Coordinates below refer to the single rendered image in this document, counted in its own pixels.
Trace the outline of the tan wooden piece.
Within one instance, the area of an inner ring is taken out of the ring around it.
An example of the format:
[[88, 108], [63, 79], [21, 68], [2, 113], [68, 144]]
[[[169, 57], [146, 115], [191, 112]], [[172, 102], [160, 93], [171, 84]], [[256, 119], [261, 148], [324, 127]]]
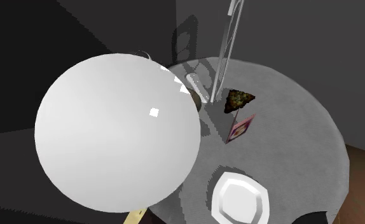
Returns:
[[139, 224], [142, 217], [145, 215], [147, 209], [140, 209], [136, 211], [130, 211], [123, 224]]

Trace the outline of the white oblong object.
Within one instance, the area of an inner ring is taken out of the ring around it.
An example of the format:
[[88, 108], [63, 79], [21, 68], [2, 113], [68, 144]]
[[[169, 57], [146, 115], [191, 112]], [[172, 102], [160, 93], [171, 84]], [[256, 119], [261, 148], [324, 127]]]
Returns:
[[204, 88], [202, 82], [200, 81], [199, 76], [196, 73], [189, 73], [186, 75], [186, 79], [192, 86], [193, 90], [200, 97], [201, 102], [207, 104], [210, 100], [210, 96], [206, 91], [206, 89]]

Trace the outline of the dark triangular pizza slice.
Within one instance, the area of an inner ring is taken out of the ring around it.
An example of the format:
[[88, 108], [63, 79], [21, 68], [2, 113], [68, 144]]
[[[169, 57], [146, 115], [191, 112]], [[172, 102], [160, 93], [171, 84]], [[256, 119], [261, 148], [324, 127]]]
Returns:
[[240, 108], [243, 108], [246, 104], [253, 101], [256, 97], [252, 94], [239, 91], [239, 90], [230, 90], [228, 96], [226, 98], [226, 104], [224, 106], [224, 113], [228, 114], [232, 111], [236, 111]]

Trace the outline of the dark round object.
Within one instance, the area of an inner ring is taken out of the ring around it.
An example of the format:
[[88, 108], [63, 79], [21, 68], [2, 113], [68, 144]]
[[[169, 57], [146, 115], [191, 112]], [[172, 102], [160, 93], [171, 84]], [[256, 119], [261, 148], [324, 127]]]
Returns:
[[201, 98], [200, 96], [192, 89], [188, 89], [188, 91], [190, 92], [190, 95], [195, 103], [195, 106], [196, 106], [196, 110], [199, 112], [202, 108], [202, 101], [201, 101]]

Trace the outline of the white octagonal plate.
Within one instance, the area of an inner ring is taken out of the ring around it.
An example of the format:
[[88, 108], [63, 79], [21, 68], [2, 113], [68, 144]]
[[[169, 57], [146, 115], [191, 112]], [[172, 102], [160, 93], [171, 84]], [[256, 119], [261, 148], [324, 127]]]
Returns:
[[248, 176], [224, 172], [212, 193], [211, 215], [219, 224], [268, 224], [268, 190]]

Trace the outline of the black object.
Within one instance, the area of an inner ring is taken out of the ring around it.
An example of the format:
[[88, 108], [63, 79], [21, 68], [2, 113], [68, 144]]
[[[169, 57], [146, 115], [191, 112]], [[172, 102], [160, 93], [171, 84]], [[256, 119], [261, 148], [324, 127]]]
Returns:
[[329, 223], [326, 217], [326, 212], [318, 211], [301, 216], [300, 224], [329, 224]]

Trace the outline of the round grey table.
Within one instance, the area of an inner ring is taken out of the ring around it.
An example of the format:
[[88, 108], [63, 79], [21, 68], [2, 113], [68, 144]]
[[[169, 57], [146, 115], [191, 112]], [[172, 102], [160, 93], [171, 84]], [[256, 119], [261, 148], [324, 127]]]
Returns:
[[[226, 114], [233, 89], [256, 98]], [[348, 193], [349, 159], [333, 119], [307, 90], [269, 67], [230, 60], [216, 101], [199, 114], [196, 162], [173, 194], [151, 206], [157, 217], [166, 224], [217, 224], [210, 213], [215, 180], [237, 171], [268, 190], [268, 224], [300, 223], [318, 211], [333, 224]], [[231, 128], [253, 114], [247, 131], [226, 144]]]

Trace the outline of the pink picture card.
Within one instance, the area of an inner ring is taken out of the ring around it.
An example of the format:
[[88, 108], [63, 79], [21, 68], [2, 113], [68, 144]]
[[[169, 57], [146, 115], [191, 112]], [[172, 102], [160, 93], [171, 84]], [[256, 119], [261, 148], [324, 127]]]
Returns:
[[226, 144], [228, 144], [229, 142], [233, 141], [234, 139], [240, 137], [242, 134], [244, 134], [247, 129], [249, 128], [249, 126], [251, 125], [253, 119], [255, 118], [255, 114], [253, 114], [252, 116], [246, 118], [245, 120], [242, 120], [241, 122], [235, 124], [231, 130], [230, 133], [226, 139]]

